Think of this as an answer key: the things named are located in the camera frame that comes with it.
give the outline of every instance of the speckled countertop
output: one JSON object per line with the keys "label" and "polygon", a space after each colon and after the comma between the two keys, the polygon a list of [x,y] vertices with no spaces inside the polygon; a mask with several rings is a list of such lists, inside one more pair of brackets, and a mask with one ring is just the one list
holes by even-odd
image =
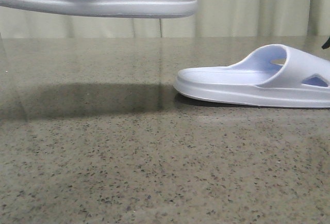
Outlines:
{"label": "speckled countertop", "polygon": [[203,103],[179,69],[325,37],[0,40],[0,223],[330,223],[330,110]]}

